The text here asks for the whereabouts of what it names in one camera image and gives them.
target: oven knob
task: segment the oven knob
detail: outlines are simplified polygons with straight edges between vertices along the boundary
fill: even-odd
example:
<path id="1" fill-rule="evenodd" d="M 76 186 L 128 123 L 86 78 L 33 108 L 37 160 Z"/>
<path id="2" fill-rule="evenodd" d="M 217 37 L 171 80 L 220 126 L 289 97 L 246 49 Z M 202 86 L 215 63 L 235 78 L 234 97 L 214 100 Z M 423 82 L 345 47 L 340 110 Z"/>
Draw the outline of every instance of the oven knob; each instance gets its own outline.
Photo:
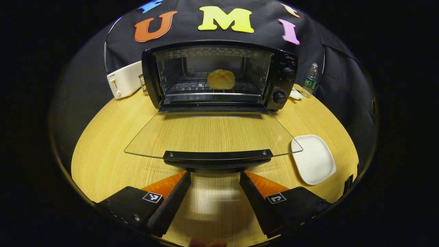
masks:
<path id="1" fill-rule="evenodd" d="M 296 78 L 296 71 L 293 68 L 286 67 L 282 70 L 282 79 L 294 80 Z"/>
<path id="2" fill-rule="evenodd" d="M 282 91 L 275 92 L 273 94 L 273 101 L 276 104 L 284 104 L 287 101 L 287 95 Z"/>

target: blue letter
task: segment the blue letter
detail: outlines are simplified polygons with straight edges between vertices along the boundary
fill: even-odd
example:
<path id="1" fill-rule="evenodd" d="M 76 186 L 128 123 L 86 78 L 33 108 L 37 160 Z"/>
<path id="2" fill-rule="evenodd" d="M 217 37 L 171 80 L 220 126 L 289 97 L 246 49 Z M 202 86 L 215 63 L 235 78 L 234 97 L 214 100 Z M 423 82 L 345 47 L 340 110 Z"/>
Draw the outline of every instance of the blue letter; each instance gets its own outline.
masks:
<path id="1" fill-rule="evenodd" d="M 151 2 L 144 4 L 143 6 L 139 7 L 138 9 L 143 9 L 142 14 L 145 14 L 146 12 L 150 11 L 151 9 L 157 7 L 158 5 L 162 4 L 163 0 L 152 0 Z"/>

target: bun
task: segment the bun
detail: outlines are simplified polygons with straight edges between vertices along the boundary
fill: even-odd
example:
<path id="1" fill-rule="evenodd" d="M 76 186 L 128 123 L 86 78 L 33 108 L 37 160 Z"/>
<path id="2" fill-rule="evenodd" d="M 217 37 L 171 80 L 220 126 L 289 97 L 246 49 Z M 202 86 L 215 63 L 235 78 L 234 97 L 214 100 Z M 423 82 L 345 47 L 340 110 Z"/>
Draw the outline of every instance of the bun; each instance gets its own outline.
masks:
<path id="1" fill-rule="evenodd" d="M 217 69 L 207 76 L 207 83 L 212 89 L 232 89 L 235 86 L 235 75 L 231 71 Z"/>

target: water bottle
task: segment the water bottle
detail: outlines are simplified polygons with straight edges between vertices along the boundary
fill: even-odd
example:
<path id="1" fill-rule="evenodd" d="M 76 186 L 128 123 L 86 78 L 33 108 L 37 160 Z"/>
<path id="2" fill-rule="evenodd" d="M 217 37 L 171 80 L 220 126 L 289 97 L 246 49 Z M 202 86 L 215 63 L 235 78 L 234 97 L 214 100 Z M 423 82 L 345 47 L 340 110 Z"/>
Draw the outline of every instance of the water bottle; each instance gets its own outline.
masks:
<path id="1" fill-rule="evenodd" d="M 319 72 L 317 70 L 317 64 L 313 63 L 309 69 L 308 75 L 305 79 L 305 84 L 302 87 L 302 95 L 309 98 L 313 94 L 314 88 L 316 87 L 317 76 Z"/>

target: yellow letter m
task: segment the yellow letter m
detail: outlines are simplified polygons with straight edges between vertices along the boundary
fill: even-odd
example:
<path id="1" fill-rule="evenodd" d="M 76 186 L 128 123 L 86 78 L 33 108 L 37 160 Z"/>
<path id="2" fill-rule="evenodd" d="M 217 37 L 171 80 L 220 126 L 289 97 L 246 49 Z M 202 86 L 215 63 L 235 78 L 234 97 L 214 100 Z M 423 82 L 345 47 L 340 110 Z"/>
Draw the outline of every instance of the yellow letter m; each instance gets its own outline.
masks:
<path id="1" fill-rule="evenodd" d="M 235 21 L 232 30 L 246 33 L 254 32 L 254 29 L 250 26 L 251 11 L 236 8 L 229 14 L 226 14 L 217 6 L 205 6 L 201 7 L 200 10 L 204 12 L 204 16 L 203 24 L 198 26 L 199 30 L 215 30 L 217 28 L 217 26 L 213 24 L 213 20 L 215 19 L 218 25 L 224 30 Z"/>

